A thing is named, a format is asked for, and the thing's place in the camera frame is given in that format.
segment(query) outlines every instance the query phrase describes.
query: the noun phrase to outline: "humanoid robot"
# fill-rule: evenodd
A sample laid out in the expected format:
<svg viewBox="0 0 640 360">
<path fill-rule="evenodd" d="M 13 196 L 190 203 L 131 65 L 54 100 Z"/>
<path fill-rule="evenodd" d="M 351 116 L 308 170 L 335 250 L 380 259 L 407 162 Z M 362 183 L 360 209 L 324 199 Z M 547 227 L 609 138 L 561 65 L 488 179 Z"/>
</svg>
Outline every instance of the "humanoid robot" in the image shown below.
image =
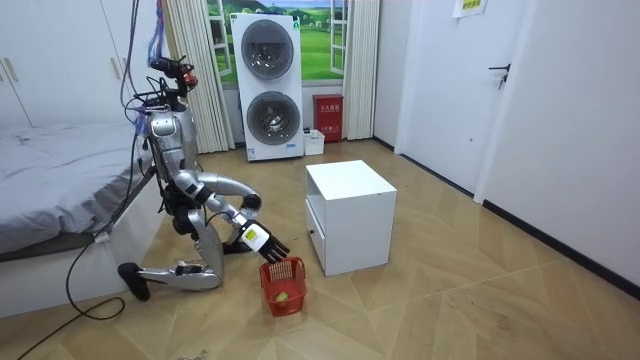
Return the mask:
<svg viewBox="0 0 640 360">
<path fill-rule="evenodd" d="M 187 93 L 197 85 L 197 79 L 191 75 L 193 66 L 181 60 L 156 58 L 150 63 L 153 69 L 175 79 L 177 89 L 170 89 L 166 81 L 160 81 L 160 91 L 138 94 L 136 98 L 146 97 L 144 104 L 147 107 L 164 106 L 168 110 L 146 114 L 145 141 L 153 154 L 165 210 L 173 216 L 173 227 L 179 234 L 190 234 L 206 266 L 183 261 L 168 269 L 140 268 L 134 263 L 120 265 L 120 277 L 141 301 L 150 297 L 148 281 L 186 290 L 218 287 L 224 276 L 225 253 L 252 250 L 275 263 L 289 252 L 269 230 L 253 219 L 262 201 L 251 187 L 224 175 L 198 171 L 196 129 L 185 103 Z M 240 209 L 228 204 L 224 196 L 241 196 Z M 210 219 L 205 218 L 203 208 L 212 211 L 214 216 L 221 215 L 234 227 L 226 243 L 220 241 Z"/>
</svg>

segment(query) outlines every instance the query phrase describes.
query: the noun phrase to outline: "white curtain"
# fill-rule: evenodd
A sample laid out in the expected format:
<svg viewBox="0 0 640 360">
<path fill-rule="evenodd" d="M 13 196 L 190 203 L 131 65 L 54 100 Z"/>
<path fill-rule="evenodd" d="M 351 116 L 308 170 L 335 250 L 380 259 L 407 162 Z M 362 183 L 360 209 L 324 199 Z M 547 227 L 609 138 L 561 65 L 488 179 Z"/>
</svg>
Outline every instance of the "white curtain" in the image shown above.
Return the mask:
<svg viewBox="0 0 640 360">
<path fill-rule="evenodd" d="M 380 0 L 349 1 L 344 69 L 343 136 L 373 136 Z"/>
<path fill-rule="evenodd" d="M 207 0 L 168 0 L 171 26 L 179 56 L 195 66 L 198 86 L 189 93 L 189 106 L 198 131 L 198 152 L 235 148 L 213 51 Z"/>
</svg>

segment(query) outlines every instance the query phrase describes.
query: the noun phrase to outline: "white nightstand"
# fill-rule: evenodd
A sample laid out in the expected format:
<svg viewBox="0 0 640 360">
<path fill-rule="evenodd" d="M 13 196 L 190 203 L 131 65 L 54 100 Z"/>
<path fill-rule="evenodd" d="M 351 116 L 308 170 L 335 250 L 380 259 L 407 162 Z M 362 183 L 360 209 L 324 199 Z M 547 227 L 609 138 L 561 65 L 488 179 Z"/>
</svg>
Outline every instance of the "white nightstand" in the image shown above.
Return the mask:
<svg viewBox="0 0 640 360">
<path fill-rule="evenodd" d="M 364 161 L 308 165 L 305 205 L 325 275 L 389 261 L 396 189 Z"/>
</svg>

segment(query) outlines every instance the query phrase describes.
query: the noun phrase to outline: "white wardrobe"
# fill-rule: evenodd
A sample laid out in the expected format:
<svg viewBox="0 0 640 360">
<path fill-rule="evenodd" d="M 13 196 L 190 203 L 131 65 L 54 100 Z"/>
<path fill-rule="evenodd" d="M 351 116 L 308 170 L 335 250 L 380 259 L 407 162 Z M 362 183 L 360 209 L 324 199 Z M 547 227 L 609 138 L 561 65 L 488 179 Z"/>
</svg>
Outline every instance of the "white wardrobe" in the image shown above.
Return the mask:
<svg viewBox="0 0 640 360">
<path fill-rule="evenodd" d="M 120 81 L 129 45 L 131 0 L 0 3 L 0 124 L 126 121 Z M 139 92 L 151 90 L 146 76 L 161 75 L 147 67 L 155 24 L 156 0 L 140 0 L 131 58 Z M 127 86 L 124 98 L 132 93 Z"/>
</svg>

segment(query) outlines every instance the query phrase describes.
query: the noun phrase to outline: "round door window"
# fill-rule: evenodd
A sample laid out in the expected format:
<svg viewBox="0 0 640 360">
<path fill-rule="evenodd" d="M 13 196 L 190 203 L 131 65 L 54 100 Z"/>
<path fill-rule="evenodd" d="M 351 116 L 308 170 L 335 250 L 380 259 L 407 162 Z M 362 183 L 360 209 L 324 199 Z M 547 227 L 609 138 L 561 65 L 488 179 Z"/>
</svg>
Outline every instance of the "round door window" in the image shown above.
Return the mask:
<svg viewBox="0 0 640 360">
<path fill-rule="evenodd" d="M 260 142 L 280 145 L 289 141 L 300 128 L 300 112 L 287 95 L 269 91 L 257 96 L 247 111 L 251 135 Z"/>
<path fill-rule="evenodd" d="M 293 61 L 293 42 L 280 24 L 258 20 L 242 36 L 242 58 L 251 72 L 273 80 L 286 74 Z"/>
</svg>

